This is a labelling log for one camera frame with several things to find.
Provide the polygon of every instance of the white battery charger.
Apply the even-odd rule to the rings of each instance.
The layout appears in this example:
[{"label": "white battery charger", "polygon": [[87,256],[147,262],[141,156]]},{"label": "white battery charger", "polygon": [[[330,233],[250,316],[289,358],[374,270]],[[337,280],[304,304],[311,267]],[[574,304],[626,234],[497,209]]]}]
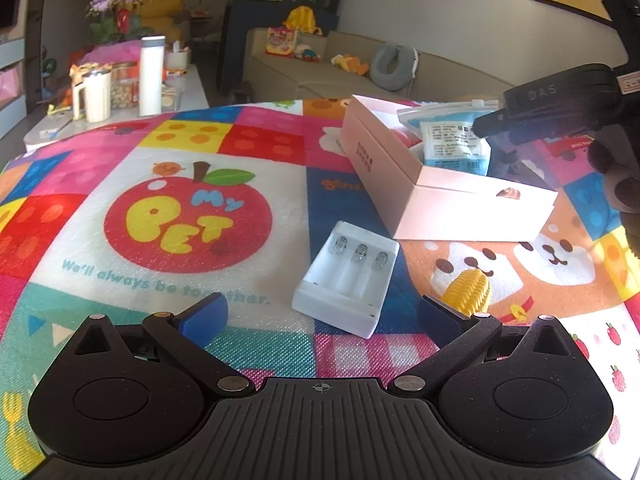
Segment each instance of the white battery charger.
[{"label": "white battery charger", "polygon": [[385,301],[400,245],[338,222],[293,296],[294,310],[369,339]]}]

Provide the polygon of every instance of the colorful play mat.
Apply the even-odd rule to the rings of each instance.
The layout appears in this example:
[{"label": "colorful play mat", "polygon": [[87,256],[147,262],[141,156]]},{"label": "colorful play mat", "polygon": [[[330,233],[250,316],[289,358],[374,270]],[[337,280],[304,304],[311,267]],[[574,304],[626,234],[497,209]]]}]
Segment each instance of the colorful play mat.
[{"label": "colorful play mat", "polygon": [[[30,394],[89,314],[136,323],[220,291],[228,326],[207,349],[258,384],[267,376],[386,383],[436,351],[415,317],[420,295],[443,294],[473,268],[488,277],[490,312],[504,323],[553,314],[574,334],[615,406],[596,456],[621,479],[632,477],[640,457],[640,267],[583,144],[539,140],[520,150],[559,191],[533,243],[401,241],[371,339],[292,310],[296,285],[337,221],[388,236],[337,142],[347,106],[310,100],[164,115],[56,142],[7,166],[2,480],[42,460],[26,416]],[[473,222],[474,211],[467,215]]]}]

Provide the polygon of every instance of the white thermos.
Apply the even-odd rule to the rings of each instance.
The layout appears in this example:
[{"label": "white thermos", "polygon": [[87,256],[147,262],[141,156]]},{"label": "white thermos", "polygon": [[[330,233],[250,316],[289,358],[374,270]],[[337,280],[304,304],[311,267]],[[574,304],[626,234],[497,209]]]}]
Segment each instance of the white thermos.
[{"label": "white thermos", "polygon": [[140,50],[140,116],[162,113],[162,66],[164,36],[142,38]]}]

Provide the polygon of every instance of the gray neck pillow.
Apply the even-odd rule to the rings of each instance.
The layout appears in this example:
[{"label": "gray neck pillow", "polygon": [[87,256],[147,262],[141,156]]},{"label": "gray neck pillow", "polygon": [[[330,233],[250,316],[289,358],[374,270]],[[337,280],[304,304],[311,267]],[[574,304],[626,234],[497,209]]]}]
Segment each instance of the gray neck pillow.
[{"label": "gray neck pillow", "polygon": [[[369,74],[371,80],[380,88],[395,92],[407,86],[415,77],[414,66],[417,62],[417,51],[410,46],[385,43],[374,54]],[[398,58],[398,66],[389,73],[391,62]]]}]

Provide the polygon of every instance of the blue gripper pad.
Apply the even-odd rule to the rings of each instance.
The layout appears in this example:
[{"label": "blue gripper pad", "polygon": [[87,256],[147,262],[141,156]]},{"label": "blue gripper pad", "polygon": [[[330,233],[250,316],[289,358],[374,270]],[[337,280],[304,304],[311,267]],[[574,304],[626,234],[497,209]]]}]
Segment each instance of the blue gripper pad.
[{"label": "blue gripper pad", "polygon": [[448,345],[468,329],[467,316],[429,296],[423,296],[418,303],[417,317],[424,333],[438,348]]},{"label": "blue gripper pad", "polygon": [[175,316],[172,324],[180,334],[204,348],[224,330],[228,318],[226,298],[214,292]]}]

